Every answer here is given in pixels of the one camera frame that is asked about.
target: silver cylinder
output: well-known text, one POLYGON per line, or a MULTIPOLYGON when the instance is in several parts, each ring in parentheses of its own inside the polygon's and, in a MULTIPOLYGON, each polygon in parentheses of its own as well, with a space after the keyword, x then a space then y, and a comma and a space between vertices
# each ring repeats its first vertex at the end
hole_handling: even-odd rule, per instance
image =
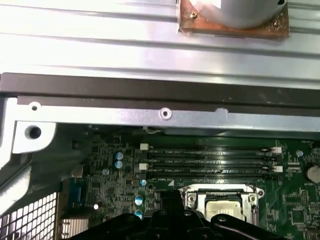
POLYGON ((190 0, 210 22, 226 27, 248 29, 270 20, 288 0, 190 0))

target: metal bracket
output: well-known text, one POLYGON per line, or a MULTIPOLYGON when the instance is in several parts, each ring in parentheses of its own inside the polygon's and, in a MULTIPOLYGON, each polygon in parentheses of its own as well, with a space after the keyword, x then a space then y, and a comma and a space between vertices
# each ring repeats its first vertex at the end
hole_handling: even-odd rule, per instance
POLYGON ((12 152, 32 153, 46 148, 54 139, 56 127, 53 122, 18 121, 12 152))

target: screw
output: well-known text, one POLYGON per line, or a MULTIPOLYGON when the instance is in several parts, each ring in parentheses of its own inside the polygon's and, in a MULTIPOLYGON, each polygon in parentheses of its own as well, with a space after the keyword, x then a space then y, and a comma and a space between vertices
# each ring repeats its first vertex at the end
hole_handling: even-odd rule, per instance
POLYGON ((218 217, 218 221, 219 221, 219 222, 226 222, 227 219, 226 219, 224 216, 219 216, 219 217, 218 217))
POLYGON ((256 200, 256 198, 255 198, 254 195, 251 195, 251 196, 249 197, 249 199, 250 199, 251 202, 254 202, 254 201, 256 200))
POLYGON ((197 14, 196 14, 195 12, 192 12, 192 13, 190 14, 190 18, 196 19, 196 18, 197 18, 197 14))
POLYGON ((297 151, 296 151, 296 155, 297 155, 299 158, 301 158, 301 157, 304 155, 304 152, 301 151, 301 150, 297 150, 297 151))
POLYGON ((195 201, 195 196, 194 195, 190 195, 188 197, 188 201, 193 203, 195 201))

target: screw hole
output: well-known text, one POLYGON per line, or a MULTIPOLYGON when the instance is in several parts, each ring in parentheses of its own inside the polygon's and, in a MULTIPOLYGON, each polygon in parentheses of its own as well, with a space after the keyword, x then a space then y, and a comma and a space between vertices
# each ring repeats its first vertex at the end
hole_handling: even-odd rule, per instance
POLYGON ((41 129, 37 126, 28 127, 25 130, 25 136, 29 139, 38 139, 41 136, 41 129))

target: chip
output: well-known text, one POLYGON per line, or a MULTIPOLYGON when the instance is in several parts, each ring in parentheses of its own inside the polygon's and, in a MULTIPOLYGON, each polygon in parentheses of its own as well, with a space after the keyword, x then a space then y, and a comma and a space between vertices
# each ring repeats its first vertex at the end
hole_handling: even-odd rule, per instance
POLYGON ((292 210, 292 223, 304 224, 305 223, 305 211, 303 209, 292 210))

